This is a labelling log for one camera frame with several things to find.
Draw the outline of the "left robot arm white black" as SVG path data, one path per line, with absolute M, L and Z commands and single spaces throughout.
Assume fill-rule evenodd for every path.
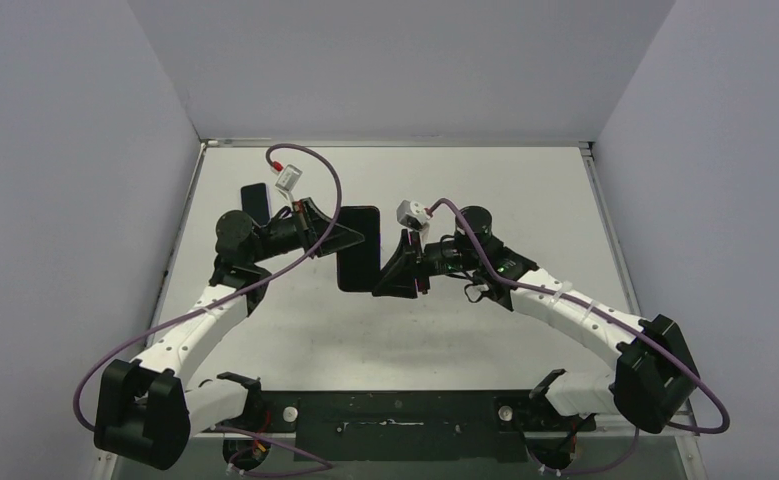
M 104 369 L 95 446 L 167 470 L 192 437 L 222 421 L 242 431 L 255 428 L 264 407 L 253 396 L 259 381 L 229 372 L 196 388 L 188 381 L 264 299 L 273 275 L 262 261 L 294 250 L 307 258 L 336 254 L 363 243 L 367 232 L 327 216 L 309 198 L 264 225 L 244 211 L 224 213 L 215 226 L 213 273 L 193 308 L 132 360 L 115 359 Z

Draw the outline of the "black phone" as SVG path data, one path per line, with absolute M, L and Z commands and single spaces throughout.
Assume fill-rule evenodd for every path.
M 241 210 L 257 224 L 265 225 L 271 219 L 269 189 L 265 183 L 255 183 L 240 189 Z

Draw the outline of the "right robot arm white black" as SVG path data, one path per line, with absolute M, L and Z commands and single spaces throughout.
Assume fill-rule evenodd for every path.
M 699 377 L 680 327 L 666 316 L 648 320 L 582 294 L 495 237 L 488 210 L 460 212 L 453 233 L 426 244 L 429 209 L 403 201 L 396 210 L 401 238 L 373 296 L 415 299 L 432 278 L 456 277 L 465 281 L 470 302 L 490 300 L 539 320 L 610 367 L 607 374 L 558 371 L 535 388 L 530 414 L 542 428 L 589 414 L 619 414 L 652 434 L 670 426 Z

